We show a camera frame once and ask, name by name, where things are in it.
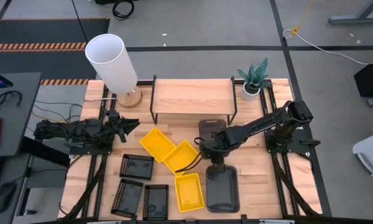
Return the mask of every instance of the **potted plant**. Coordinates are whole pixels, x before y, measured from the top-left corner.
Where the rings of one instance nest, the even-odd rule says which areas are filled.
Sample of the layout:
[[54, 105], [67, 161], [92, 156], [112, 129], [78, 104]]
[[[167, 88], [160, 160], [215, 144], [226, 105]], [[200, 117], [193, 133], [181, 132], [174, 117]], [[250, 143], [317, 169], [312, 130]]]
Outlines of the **potted plant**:
[[268, 65], [268, 58], [265, 58], [260, 66], [254, 71], [253, 64], [250, 66], [249, 73], [245, 74], [242, 70], [238, 69], [240, 76], [244, 79], [242, 88], [242, 99], [245, 101], [253, 101], [260, 93], [261, 89], [264, 89], [270, 85], [268, 82], [264, 82], [264, 79], [268, 76], [265, 74]]

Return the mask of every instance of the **yellow bin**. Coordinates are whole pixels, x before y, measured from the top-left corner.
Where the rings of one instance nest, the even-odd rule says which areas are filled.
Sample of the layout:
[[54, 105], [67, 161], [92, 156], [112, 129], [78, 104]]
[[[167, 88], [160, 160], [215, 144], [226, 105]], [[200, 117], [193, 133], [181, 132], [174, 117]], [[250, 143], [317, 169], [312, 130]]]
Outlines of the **yellow bin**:
[[174, 183], [180, 212], [189, 212], [205, 207], [197, 173], [175, 177]]
[[157, 128], [152, 129], [139, 142], [157, 162], [162, 162], [169, 152], [175, 148], [174, 143]]
[[175, 149], [173, 149], [173, 151], [170, 152], [166, 158], [164, 158], [163, 162], [173, 172], [173, 174], [176, 176], [181, 176], [185, 171], [177, 173], [175, 171], [191, 164], [197, 155], [198, 152], [196, 149], [191, 146], [187, 140], [184, 140]]

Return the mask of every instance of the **computer mouse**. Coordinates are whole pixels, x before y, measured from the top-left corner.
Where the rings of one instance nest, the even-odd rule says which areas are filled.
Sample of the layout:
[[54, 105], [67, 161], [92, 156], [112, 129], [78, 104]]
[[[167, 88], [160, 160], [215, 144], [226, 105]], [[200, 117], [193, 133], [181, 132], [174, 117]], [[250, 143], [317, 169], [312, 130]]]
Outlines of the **computer mouse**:
[[7, 210], [17, 185], [9, 182], [0, 186], [0, 213]]

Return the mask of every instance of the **green plant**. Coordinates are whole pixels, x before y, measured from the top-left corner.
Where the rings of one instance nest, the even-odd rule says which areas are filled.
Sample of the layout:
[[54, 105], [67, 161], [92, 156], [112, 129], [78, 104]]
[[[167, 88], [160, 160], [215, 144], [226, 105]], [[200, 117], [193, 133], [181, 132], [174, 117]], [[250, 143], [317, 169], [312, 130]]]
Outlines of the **green plant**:
[[251, 64], [249, 73], [246, 75], [242, 70], [238, 69], [240, 76], [244, 78], [246, 87], [251, 91], [257, 91], [258, 88], [264, 89], [270, 85], [269, 82], [264, 82], [264, 79], [268, 76], [265, 74], [268, 65], [268, 58], [265, 58], [260, 66], [254, 71], [254, 66]]

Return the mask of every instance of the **black tray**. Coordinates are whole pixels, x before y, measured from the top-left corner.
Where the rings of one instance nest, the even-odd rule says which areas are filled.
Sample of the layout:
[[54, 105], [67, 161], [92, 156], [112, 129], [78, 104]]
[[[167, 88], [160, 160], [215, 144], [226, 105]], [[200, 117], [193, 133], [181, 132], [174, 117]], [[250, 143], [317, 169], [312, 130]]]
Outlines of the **black tray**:
[[127, 218], [134, 218], [141, 196], [143, 183], [121, 179], [114, 198], [111, 213]]
[[150, 156], [123, 155], [120, 177], [150, 180], [154, 169], [154, 158]]
[[239, 191], [235, 167], [226, 166], [225, 172], [214, 171], [212, 166], [206, 169], [206, 203], [207, 209], [213, 213], [236, 213], [239, 211]]
[[144, 221], [166, 221], [168, 218], [168, 185], [146, 185]]

